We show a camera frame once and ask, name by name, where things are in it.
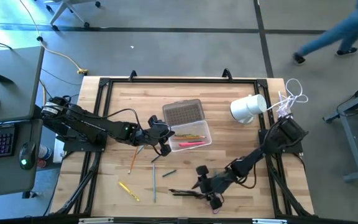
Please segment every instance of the person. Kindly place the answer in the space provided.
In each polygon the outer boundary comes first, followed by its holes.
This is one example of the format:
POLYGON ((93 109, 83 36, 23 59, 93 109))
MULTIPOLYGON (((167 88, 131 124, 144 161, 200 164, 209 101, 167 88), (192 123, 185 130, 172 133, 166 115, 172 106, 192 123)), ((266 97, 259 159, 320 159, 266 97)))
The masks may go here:
POLYGON ((338 57, 352 55, 357 52, 357 48, 353 47, 353 44, 358 40, 358 1, 356 9, 348 18, 321 34, 316 40, 302 46, 292 55, 293 61, 296 65, 303 65, 306 62, 304 56, 339 40, 342 40, 342 43, 336 52, 338 57))

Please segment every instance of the wooden table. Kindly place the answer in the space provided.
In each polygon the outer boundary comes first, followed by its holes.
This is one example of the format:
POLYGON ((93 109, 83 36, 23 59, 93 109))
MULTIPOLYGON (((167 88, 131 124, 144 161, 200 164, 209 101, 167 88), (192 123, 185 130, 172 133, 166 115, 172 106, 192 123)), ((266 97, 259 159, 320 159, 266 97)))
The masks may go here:
MULTIPOLYGON (((100 77, 84 77, 78 105, 93 111, 100 77)), ((285 93, 283 79, 269 78, 268 89, 272 104, 278 101, 278 91, 285 93)), ((109 217, 202 217, 202 218, 272 218, 273 207, 265 161, 256 165, 257 185, 245 189, 232 184, 224 193, 225 203, 218 214, 211 212, 204 200, 193 197, 176 197, 168 189, 190 190, 197 180, 196 167, 207 165, 210 173, 221 172, 233 159, 247 155, 257 146, 258 118, 243 125, 234 121, 229 111, 232 101, 254 94, 249 84, 235 83, 115 83, 112 88, 109 113, 123 108, 137 111, 141 125, 153 114, 163 119, 162 106, 181 100, 200 99, 208 122, 213 143, 197 149, 171 152, 161 157, 156 164, 157 203, 153 202, 152 164, 156 153, 150 146, 136 157, 131 174, 128 169, 135 148, 108 139, 102 155, 92 216, 109 217), (170 170, 177 172, 162 178, 170 170), (124 182, 139 198, 136 202, 120 186, 124 182)), ((104 90, 101 102, 105 101, 104 90)), ((135 122, 132 112, 110 117, 113 121, 135 122)), ((51 212, 57 211, 70 197, 78 185, 84 153, 75 152, 63 161, 51 212)), ((297 157, 283 156, 287 185, 294 196, 313 213, 308 184, 303 166, 297 157)), ((254 182, 250 172, 246 185, 254 182)), ((85 189, 85 207, 88 189, 85 189)), ((284 211, 282 193, 277 187, 280 208, 284 211)))

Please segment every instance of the sneaker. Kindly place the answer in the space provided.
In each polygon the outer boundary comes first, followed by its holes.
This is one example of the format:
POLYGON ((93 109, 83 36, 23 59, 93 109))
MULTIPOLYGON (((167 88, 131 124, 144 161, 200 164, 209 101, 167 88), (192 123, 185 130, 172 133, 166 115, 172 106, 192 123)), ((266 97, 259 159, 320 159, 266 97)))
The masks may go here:
POLYGON ((335 55, 338 56, 338 57, 343 57, 343 56, 346 56, 346 55, 352 55, 352 54, 355 54, 357 52, 357 48, 355 47, 352 47, 350 50, 348 51, 343 51, 343 50, 337 50, 335 55))
POLYGON ((299 55, 298 53, 294 53, 292 55, 293 63, 295 65, 303 65, 306 62, 306 59, 299 55))

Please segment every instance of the pink marker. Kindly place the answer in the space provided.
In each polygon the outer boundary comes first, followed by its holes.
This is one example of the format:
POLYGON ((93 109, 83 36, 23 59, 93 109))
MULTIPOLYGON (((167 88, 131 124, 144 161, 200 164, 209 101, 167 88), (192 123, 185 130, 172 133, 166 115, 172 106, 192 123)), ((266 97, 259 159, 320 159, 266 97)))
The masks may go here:
POLYGON ((184 143, 179 143, 179 146, 188 147, 188 146, 198 146, 200 144, 205 144, 205 142, 184 142, 184 143))

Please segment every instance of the concrete floor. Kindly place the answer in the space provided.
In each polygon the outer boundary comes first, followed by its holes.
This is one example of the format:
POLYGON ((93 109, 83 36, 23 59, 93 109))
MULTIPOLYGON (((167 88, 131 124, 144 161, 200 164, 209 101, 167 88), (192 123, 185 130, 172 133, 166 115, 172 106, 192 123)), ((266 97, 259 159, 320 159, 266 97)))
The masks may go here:
MULTIPOLYGON (((38 24, 48 24, 51 15, 41 1, 24 2, 38 24)), ((131 70, 136 70, 138 75, 218 77, 227 67, 235 77, 267 77, 260 36, 247 33, 258 29, 253 0, 105 0, 101 3, 101 9, 95 8, 92 2, 75 7, 92 26, 227 30, 219 33, 41 32, 51 49, 70 55, 80 66, 89 69, 89 75, 128 76, 131 70), (248 31, 235 33, 234 29, 248 31)), ((260 1, 260 8, 267 30, 325 30, 345 18, 354 4, 353 0, 264 0, 260 1)), ((0 42, 15 48, 38 45, 36 32, 28 26, 31 23, 19 1, 0 0, 0 42)), ((68 11, 56 25, 82 26, 68 11)), ((291 53, 315 37, 267 34, 273 75, 285 80, 299 79, 304 94, 309 97, 307 104, 295 105, 293 112, 299 124, 310 132, 303 147, 315 213, 326 218, 358 221, 358 181, 345 184, 342 180, 344 174, 356 171, 344 131, 339 122, 325 124, 321 119, 358 89, 358 54, 336 58, 337 45, 332 45, 307 56, 306 65, 293 66, 291 53)), ((81 83, 74 65, 56 55, 46 53, 43 68, 69 82, 81 83)), ((74 95, 80 90, 78 85, 63 83, 45 72, 41 79, 54 95, 74 95)), ((42 104, 40 89, 37 104, 42 104)), ((45 131, 43 142, 53 145, 53 134, 45 131)), ((4 211, 0 212, 0 218, 42 215, 57 173, 55 170, 37 173, 35 188, 42 192, 42 197, 22 200, 21 194, 0 196, 0 208, 4 211)))

